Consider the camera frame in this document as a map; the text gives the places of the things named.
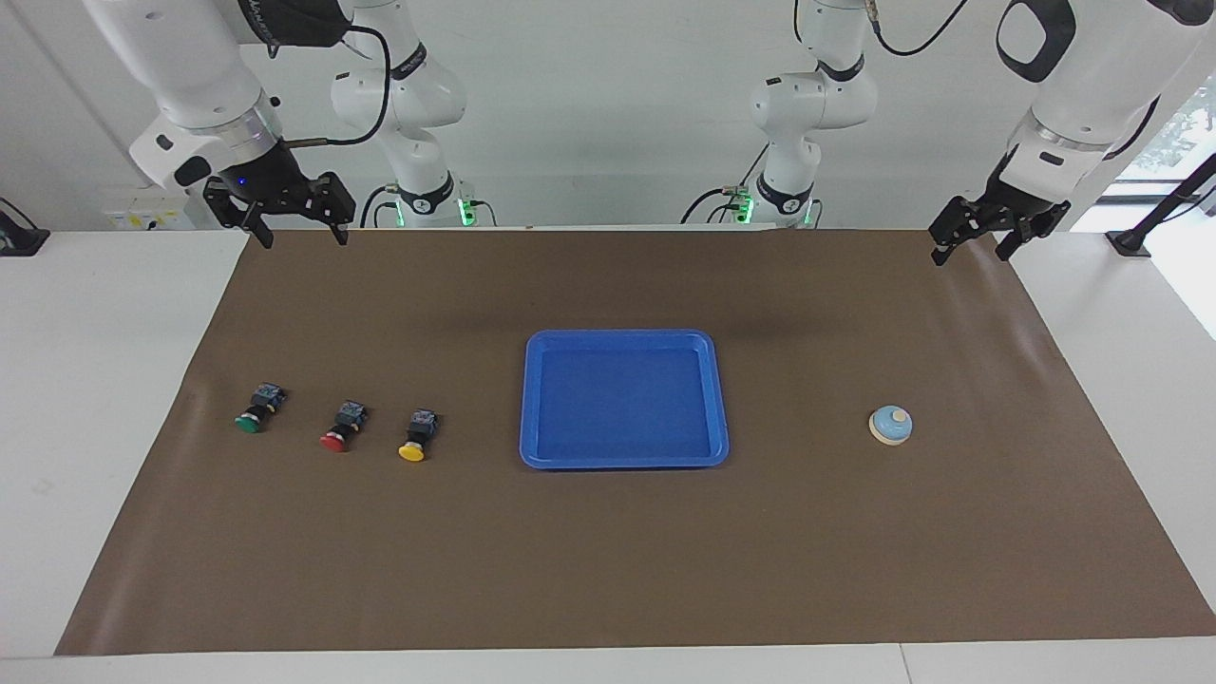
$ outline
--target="white wall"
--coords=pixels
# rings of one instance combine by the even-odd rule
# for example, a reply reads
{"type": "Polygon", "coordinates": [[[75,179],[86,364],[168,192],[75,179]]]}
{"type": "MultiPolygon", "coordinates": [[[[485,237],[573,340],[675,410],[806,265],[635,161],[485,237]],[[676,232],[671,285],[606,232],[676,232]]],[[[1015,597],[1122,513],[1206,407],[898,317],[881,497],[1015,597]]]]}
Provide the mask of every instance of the white wall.
{"type": "MultiPolygon", "coordinates": [[[[888,1],[888,39],[918,44],[953,5],[888,1]]],[[[865,127],[820,136],[824,225],[925,226],[952,195],[983,189],[1035,92],[993,49],[1004,5],[973,2],[933,49],[911,60],[871,41],[878,114],[865,127]]],[[[764,144],[748,114],[750,90],[782,71],[814,68],[794,43],[788,0],[410,6],[432,55],[469,90],[465,120],[437,131],[449,161],[511,224],[675,222],[703,190],[738,181],[764,144]]],[[[280,114],[292,136],[355,133],[331,111],[328,90],[334,73],[360,63],[356,57],[340,47],[285,49],[270,61],[260,47],[242,50],[268,90],[283,99],[280,114]]],[[[1214,66],[1216,35],[1166,91],[1150,133],[1214,66]]],[[[78,0],[0,0],[0,191],[52,228],[102,228],[97,187],[141,180],[111,138],[133,139],[153,116],[151,97],[78,0]],[[13,9],[54,58],[39,52],[13,9]],[[56,63],[84,99],[56,74],[56,63]],[[77,123],[94,113],[101,123],[77,123]]],[[[389,180],[371,145],[299,157],[310,174],[337,170],[360,201],[389,180]]],[[[1099,169],[1076,203],[1091,203],[1124,164],[1099,169]]]]}

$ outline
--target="green push button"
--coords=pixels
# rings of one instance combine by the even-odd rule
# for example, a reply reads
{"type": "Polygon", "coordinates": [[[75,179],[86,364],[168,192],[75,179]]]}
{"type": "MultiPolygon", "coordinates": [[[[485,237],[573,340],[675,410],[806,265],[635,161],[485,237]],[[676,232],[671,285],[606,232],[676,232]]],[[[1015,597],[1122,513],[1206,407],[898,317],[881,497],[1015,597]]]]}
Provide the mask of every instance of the green push button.
{"type": "Polygon", "coordinates": [[[248,432],[249,434],[255,434],[258,430],[261,427],[261,425],[258,422],[258,419],[253,417],[249,414],[242,414],[237,416],[235,422],[237,427],[240,427],[243,432],[248,432]]]}

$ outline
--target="electrical outlet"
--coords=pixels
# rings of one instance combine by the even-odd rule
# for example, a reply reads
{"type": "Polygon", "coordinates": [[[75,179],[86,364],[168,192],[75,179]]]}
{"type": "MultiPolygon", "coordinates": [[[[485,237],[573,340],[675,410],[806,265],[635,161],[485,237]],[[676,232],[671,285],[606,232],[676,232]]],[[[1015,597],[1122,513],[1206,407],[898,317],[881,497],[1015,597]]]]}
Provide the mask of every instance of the electrical outlet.
{"type": "Polygon", "coordinates": [[[101,211],[117,230],[218,230],[210,209],[193,195],[159,187],[103,190],[101,211]]]}

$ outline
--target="black cable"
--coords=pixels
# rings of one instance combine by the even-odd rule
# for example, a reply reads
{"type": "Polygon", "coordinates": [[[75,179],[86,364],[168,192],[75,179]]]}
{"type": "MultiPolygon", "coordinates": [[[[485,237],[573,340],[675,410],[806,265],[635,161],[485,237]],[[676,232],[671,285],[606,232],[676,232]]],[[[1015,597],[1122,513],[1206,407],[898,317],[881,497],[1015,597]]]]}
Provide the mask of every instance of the black cable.
{"type": "Polygon", "coordinates": [[[1156,105],[1160,101],[1161,96],[1158,95],[1156,100],[1153,100],[1153,102],[1149,103],[1148,111],[1144,112],[1144,118],[1141,119],[1141,124],[1136,127],[1136,133],[1133,133],[1132,136],[1127,139],[1127,142],[1124,142],[1118,150],[1115,150],[1114,152],[1108,152],[1107,156],[1102,158],[1103,162],[1109,162],[1110,159],[1114,159],[1119,155],[1122,155],[1124,152],[1127,151],[1128,147],[1131,147],[1132,145],[1136,144],[1137,140],[1139,140],[1141,134],[1144,133],[1145,128],[1148,128],[1149,119],[1152,119],[1153,114],[1156,112],[1156,105]]]}
{"type": "Polygon", "coordinates": [[[366,33],[367,35],[376,37],[379,40],[381,47],[384,50],[384,97],[381,100],[381,113],[376,118],[376,124],[372,125],[371,130],[360,135],[359,138],[350,138],[347,140],[334,140],[332,138],[306,138],[304,140],[288,140],[287,147],[321,147],[323,145],[336,145],[339,147],[345,147],[349,145],[361,145],[372,139],[382,125],[384,125],[384,118],[388,117],[388,105],[393,91],[393,56],[389,54],[388,39],[384,34],[376,30],[375,28],[367,28],[365,26],[351,26],[350,30],[354,33],[366,33]]]}
{"type": "Polygon", "coordinates": [[[359,228],[367,228],[367,213],[371,212],[372,202],[375,202],[377,197],[379,197],[385,192],[388,192],[388,186],[381,185],[375,191],[372,191],[371,196],[367,197],[367,201],[364,202],[364,214],[359,218],[359,228]]]}
{"type": "Polygon", "coordinates": [[[896,50],[895,47],[891,47],[890,44],[886,43],[886,39],[883,38],[883,27],[882,24],[878,23],[877,18],[871,22],[871,26],[874,27],[874,38],[878,39],[878,44],[882,45],[884,50],[886,50],[891,55],[895,55],[896,57],[911,57],[913,55],[919,55],[921,52],[928,50],[930,45],[936,43],[938,39],[941,38],[942,33],[946,33],[946,29],[950,28],[951,23],[953,23],[955,17],[957,17],[958,13],[963,11],[963,7],[966,7],[969,1],[970,0],[959,0],[958,6],[955,7],[955,11],[950,12],[950,16],[946,17],[946,21],[940,27],[938,27],[938,30],[935,30],[933,35],[929,37],[929,40],[925,40],[923,45],[913,50],[896,50]]]}
{"type": "Polygon", "coordinates": [[[713,212],[709,212],[709,219],[706,219],[705,223],[714,223],[714,215],[717,214],[717,212],[722,212],[722,215],[717,219],[717,223],[722,223],[724,220],[726,220],[726,214],[730,213],[731,207],[733,206],[734,204],[727,202],[726,204],[722,204],[721,207],[714,209],[713,212]]]}
{"type": "Polygon", "coordinates": [[[748,179],[751,178],[751,172],[756,170],[756,167],[760,166],[760,159],[762,159],[764,153],[769,151],[770,145],[772,145],[772,142],[764,144],[764,147],[760,148],[760,153],[756,155],[756,161],[751,162],[751,167],[748,168],[748,173],[743,174],[743,180],[739,181],[739,185],[747,186],[748,179]]]}
{"type": "Polygon", "coordinates": [[[0,202],[4,202],[4,204],[6,207],[9,207],[10,209],[17,212],[17,215],[19,215],[21,218],[26,219],[26,223],[29,224],[29,228],[33,228],[34,230],[38,230],[38,224],[34,223],[33,219],[30,219],[28,215],[26,215],[26,212],[21,211],[21,207],[18,207],[17,204],[13,204],[9,200],[5,200],[4,197],[0,197],[0,202]]]}
{"type": "Polygon", "coordinates": [[[297,7],[295,5],[293,5],[292,2],[278,2],[277,5],[278,5],[280,10],[287,10],[288,12],[295,15],[297,17],[305,18],[305,19],[308,19],[310,22],[316,22],[316,23],[322,23],[322,24],[332,24],[332,26],[342,26],[342,24],[347,23],[345,18],[343,18],[343,21],[339,22],[337,19],[320,17],[317,15],[314,15],[313,12],[308,12],[305,10],[300,10],[299,7],[297,7]]]}
{"type": "Polygon", "coordinates": [[[803,43],[803,34],[798,30],[798,7],[801,4],[801,0],[794,0],[794,38],[798,39],[799,44],[803,43]]]}
{"type": "Polygon", "coordinates": [[[1203,197],[1200,197],[1199,200],[1195,200],[1194,204],[1190,204],[1189,207],[1187,207],[1186,209],[1183,209],[1181,213],[1173,214],[1172,217],[1170,217],[1167,219],[1161,219],[1161,223],[1170,223],[1173,219],[1181,219],[1182,217],[1189,214],[1190,212],[1195,211],[1195,207],[1198,207],[1199,204],[1203,204],[1204,202],[1206,202],[1207,198],[1212,196],[1212,192],[1216,192],[1216,185],[1214,185],[1211,187],[1211,190],[1209,190],[1207,192],[1204,192],[1203,197]]]}
{"type": "Polygon", "coordinates": [[[396,202],[381,202],[379,204],[376,206],[376,211],[372,212],[372,226],[373,228],[379,228],[379,211],[383,209],[384,207],[388,207],[390,209],[395,209],[396,208],[396,202]]]}
{"type": "Polygon", "coordinates": [[[811,200],[811,209],[814,209],[816,204],[820,207],[820,213],[815,217],[815,225],[811,226],[811,230],[818,230],[820,220],[823,219],[823,200],[811,200]]]}
{"type": "Polygon", "coordinates": [[[494,228],[499,228],[499,215],[496,213],[494,213],[494,204],[486,202],[485,200],[474,200],[473,201],[473,206],[474,207],[485,207],[485,208],[490,209],[490,220],[494,222],[494,228]]]}
{"type": "Polygon", "coordinates": [[[697,197],[697,201],[693,202],[691,207],[688,207],[688,211],[685,212],[683,218],[680,219],[680,224],[683,225],[683,224],[688,223],[688,217],[691,217],[692,213],[697,211],[697,207],[699,207],[702,204],[702,202],[704,202],[705,200],[709,200],[714,195],[726,195],[726,191],[722,190],[721,187],[715,187],[714,190],[710,190],[709,192],[705,192],[700,197],[697,197]]]}

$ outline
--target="window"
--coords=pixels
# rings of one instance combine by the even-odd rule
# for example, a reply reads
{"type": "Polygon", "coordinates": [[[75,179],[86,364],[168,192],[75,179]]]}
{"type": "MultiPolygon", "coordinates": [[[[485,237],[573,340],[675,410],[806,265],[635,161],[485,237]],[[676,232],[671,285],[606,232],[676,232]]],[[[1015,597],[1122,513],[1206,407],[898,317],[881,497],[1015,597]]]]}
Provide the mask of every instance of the window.
{"type": "Polygon", "coordinates": [[[1216,73],[1199,86],[1143,152],[1119,175],[1107,198],[1169,195],[1216,152],[1216,73]]]}

